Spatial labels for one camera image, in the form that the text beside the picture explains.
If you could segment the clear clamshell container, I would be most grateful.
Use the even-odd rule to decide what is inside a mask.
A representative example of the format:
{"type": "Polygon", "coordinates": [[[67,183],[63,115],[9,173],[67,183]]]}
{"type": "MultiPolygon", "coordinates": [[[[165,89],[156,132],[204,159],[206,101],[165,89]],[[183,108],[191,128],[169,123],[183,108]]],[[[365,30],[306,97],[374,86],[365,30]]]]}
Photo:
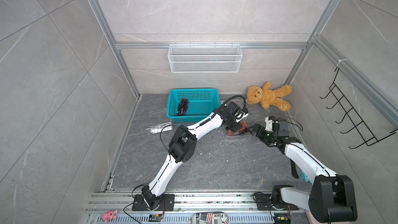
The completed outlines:
{"type": "Polygon", "coordinates": [[[246,120],[246,118],[244,118],[244,119],[242,119],[240,122],[239,122],[239,125],[237,125],[237,127],[238,127],[238,129],[236,130],[236,131],[239,131],[239,129],[241,128],[241,127],[248,127],[249,128],[249,124],[248,124],[248,121],[246,120]]]}
{"type": "Polygon", "coordinates": [[[172,129],[173,125],[171,124],[171,122],[166,122],[166,123],[152,125],[149,128],[147,128],[146,131],[148,134],[157,134],[162,131],[170,131],[172,129]]]}

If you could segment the teal plastic basket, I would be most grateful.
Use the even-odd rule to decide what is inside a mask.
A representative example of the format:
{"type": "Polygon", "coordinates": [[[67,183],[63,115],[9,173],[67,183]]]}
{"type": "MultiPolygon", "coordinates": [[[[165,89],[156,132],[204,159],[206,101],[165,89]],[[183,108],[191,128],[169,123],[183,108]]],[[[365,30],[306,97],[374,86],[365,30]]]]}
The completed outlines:
{"type": "Polygon", "coordinates": [[[174,89],[169,94],[166,115],[174,122],[199,122],[219,106],[220,97],[216,89],[174,89]],[[188,108],[185,115],[178,116],[178,105],[182,99],[188,100],[188,108]]]}

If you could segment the dark purple grape bunch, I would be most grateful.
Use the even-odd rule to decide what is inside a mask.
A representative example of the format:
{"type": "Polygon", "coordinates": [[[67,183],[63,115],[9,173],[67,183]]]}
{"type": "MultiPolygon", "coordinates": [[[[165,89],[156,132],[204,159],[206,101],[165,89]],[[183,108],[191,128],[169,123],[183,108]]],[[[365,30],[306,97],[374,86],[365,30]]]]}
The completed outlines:
{"type": "Polygon", "coordinates": [[[189,104],[189,101],[187,98],[181,99],[181,101],[179,102],[179,104],[177,106],[177,114],[176,115],[184,116],[187,113],[188,104],[189,104]]]}

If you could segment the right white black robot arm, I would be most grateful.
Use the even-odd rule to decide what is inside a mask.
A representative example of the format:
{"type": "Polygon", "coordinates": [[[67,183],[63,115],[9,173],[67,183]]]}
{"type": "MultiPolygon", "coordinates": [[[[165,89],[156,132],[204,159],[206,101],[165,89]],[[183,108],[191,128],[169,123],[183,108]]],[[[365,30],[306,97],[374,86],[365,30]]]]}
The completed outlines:
{"type": "Polygon", "coordinates": [[[288,121],[269,116],[265,125],[254,124],[249,132],[268,147],[278,148],[291,162],[292,176],[300,169],[312,184],[310,193],[289,185],[276,185],[272,191],[273,207],[295,205],[309,211],[319,223],[354,222],[358,218],[354,183],[339,175],[312,155],[302,142],[288,131],[288,121]]]}

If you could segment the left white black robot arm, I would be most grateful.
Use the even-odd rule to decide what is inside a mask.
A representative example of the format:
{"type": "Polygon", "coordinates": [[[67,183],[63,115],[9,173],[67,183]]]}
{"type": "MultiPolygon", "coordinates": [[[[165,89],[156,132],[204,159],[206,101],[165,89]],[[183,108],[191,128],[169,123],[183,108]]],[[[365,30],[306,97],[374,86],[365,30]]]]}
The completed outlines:
{"type": "Polygon", "coordinates": [[[241,128],[240,121],[248,116],[246,99],[242,95],[234,95],[225,100],[209,116],[188,127],[180,125],[168,148],[166,160],[156,177],[142,188],[143,201],[149,210],[158,207],[161,196],[177,169],[187,162],[194,154],[197,141],[210,131],[225,125],[230,131],[241,128]]]}

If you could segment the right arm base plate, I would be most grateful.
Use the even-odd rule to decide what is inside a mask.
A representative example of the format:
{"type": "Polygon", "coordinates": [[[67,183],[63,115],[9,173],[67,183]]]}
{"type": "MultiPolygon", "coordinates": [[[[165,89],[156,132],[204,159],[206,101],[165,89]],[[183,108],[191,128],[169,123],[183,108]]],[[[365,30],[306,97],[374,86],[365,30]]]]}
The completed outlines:
{"type": "Polygon", "coordinates": [[[299,208],[292,204],[282,203],[277,199],[274,193],[266,194],[263,192],[255,192],[253,199],[260,211],[273,210],[273,211],[298,211],[299,208]]]}

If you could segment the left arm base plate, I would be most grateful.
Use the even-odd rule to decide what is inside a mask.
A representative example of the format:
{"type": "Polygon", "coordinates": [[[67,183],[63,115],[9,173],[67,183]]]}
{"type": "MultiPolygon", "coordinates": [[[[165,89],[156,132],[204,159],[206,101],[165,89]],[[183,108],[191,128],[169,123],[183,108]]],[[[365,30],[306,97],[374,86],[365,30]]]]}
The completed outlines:
{"type": "Polygon", "coordinates": [[[172,211],[175,204],[175,195],[163,194],[160,197],[135,195],[132,211],[172,211]]]}

